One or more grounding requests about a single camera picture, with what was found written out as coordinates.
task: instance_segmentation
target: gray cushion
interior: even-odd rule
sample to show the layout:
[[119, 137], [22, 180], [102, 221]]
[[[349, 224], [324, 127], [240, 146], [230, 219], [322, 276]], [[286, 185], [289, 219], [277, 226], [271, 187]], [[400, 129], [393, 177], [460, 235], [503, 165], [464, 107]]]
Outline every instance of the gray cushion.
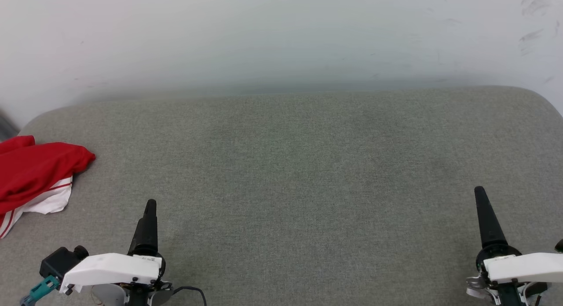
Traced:
[[[97, 160], [68, 207], [0, 240], [0, 304], [59, 246], [126, 253], [157, 200], [166, 280], [210, 306], [486, 305], [465, 293], [480, 250], [473, 187], [510, 244], [563, 237], [563, 120], [512, 87], [97, 103], [30, 122]], [[560, 304], [555, 285], [544, 305]], [[167, 304], [202, 305], [196, 292]], [[39, 305], [85, 305], [51, 294]]]

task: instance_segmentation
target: wire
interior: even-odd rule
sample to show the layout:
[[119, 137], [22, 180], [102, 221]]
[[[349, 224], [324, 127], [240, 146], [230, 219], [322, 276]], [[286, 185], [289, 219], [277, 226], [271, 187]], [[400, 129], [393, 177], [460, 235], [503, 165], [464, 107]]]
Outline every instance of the wire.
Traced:
[[193, 286], [180, 286], [179, 288], [175, 289], [173, 295], [181, 290], [191, 290], [191, 291], [198, 291], [201, 294], [201, 298], [203, 298], [203, 306], [207, 306], [207, 300], [205, 300], [205, 295], [203, 294], [203, 290], [199, 288], [195, 288]]
[[97, 300], [100, 300], [99, 303], [94, 300], [94, 292], [93, 292], [92, 288], [90, 288], [90, 298], [92, 299], [92, 302], [94, 302], [94, 304], [96, 304], [98, 306], [104, 306], [104, 302], [102, 302], [99, 298], [96, 297]]
[[162, 276], [165, 275], [165, 271], [166, 271], [166, 260], [165, 260], [165, 258], [162, 256], [162, 254], [160, 254], [160, 253], [158, 253], [158, 252], [157, 252], [157, 257], [162, 259], [161, 268], [160, 268], [160, 270], [158, 270], [158, 277], [157, 277], [157, 280], [156, 280], [156, 282], [158, 283], [158, 282], [160, 282]]
[[533, 284], [535, 284], [535, 282], [529, 282], [528, 284], [526, 284], [526, 286], [524, 286], [524, 289], [522, 290], [522, 295], [524, 296], [524, 304], [526, 306], [530, 306], [527, 302], [526, 291], [527, 291], [527, 288], [529, 288]]

